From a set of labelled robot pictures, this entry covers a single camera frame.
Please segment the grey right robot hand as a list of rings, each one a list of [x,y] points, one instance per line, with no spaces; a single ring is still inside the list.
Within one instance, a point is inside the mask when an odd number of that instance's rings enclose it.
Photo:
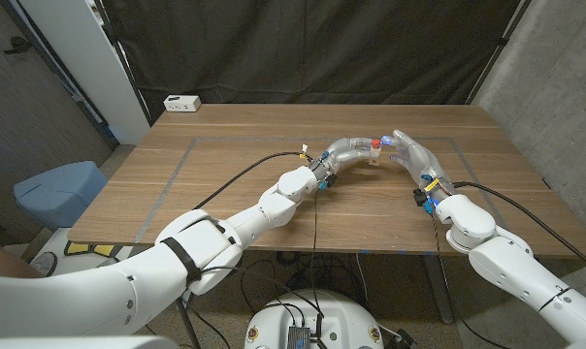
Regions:
[[[396,148],[397,154],[391,159],[405,167],[417,186],[434,200],[442,201],[457,194],[449,176],[428,148],[400,130],[394,130],[392,136],[383,136],[380,141],[382,145]]]

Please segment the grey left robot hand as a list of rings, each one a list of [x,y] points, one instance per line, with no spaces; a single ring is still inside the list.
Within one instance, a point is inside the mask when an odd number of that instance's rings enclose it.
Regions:
[[[375,161],[380,154],[381,143],[377,139],[342,138],[332,143],[309,168],[317,181],[335,175],[340,168],[357,160]]]

